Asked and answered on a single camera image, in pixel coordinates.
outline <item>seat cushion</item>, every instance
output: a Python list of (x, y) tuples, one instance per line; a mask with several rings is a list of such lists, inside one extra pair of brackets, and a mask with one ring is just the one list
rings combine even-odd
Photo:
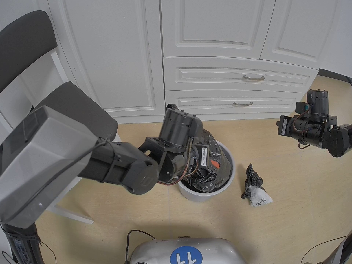
[(112, 141), (116, 136), (117, 122), (72, 82), (56, 88), (34, 110), (44, 105), (83, 123), (97, 137)]

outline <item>dark baseboard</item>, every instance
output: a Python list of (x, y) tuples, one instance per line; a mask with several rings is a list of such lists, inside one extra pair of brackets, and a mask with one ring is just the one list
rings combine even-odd
[(345, 76), (345, 75), (339, 74), (339, 73), (334, 73), (332, 71), (320, 68), (318, 75), (334, 78), (334, 79), (341, 80), (341, 81), (345, 81), (345, 82), (348, 82), (349, 84), (351, 84), (351, 86), (352, 86), (352, 79)]

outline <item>blue sticker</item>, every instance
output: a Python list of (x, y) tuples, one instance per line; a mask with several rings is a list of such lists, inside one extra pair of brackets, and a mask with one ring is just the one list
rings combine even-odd
[(170, 256), (171, 264), (202, 264), (202, 262), (202, 254), (192, 246), (179, 247)]

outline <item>cabinet panel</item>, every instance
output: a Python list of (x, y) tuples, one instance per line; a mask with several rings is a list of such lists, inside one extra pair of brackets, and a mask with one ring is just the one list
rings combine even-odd
[(161, 0), (164, 56), (259, 59), (275, 0)]
[(166, 91), (165, 100), (205, 120), (279, 118), (281, 114), (293, 112), (303, 95), (272, 91), (187, 90)]
[(276, 0), (261, 59), (319, 68), (338, 0)]
[(305, 93), (317, 73), (316, 69), (266, 60), (164, 58), (165, 90), (266, 90)]
[(159, 0), (48, 0), (79, 87), (110, 115), (164, 114)]

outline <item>light wood floor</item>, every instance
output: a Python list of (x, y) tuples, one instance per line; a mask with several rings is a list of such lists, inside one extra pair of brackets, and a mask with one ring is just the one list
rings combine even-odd
[[(311, 88), (328, 90), (330, 114), (338, 116), (338, 124), (352, 124), (351, 85), (318, 76)], [(36, 223), (39, 236), (54, 250), (59, 264), (123, 263), (131, 229), (158, 239), (225, 238), (248, 263), (300, 263), (315, 244), (352, 229), (352, 152), (333, 158), (327, 150), (299, 150), (297, 141), (277, 135), (276, 121), (204, 122), (237, 164), (231, 186), (207, 202), (186, 200), (176, 185), (157, 184), (136, 196), (116, 185), (82, 179), (60, 205), (95, 222), (87, 225), (45, 212)], [(139, 146), (146, 136), (157, 137), (160, 127), (161, 123), (121, 124), (118, 130), (123, 141)], [(240, 199), (250, 163), (273, 203), (254, 208)], [(145, 240), (142, 234), (131, 235), (131, 251)], [(313, 249), (304, 262), (323, 261), (338, 243)], [(46, 264), (54, 263), (47, 248), (42, 253)]]

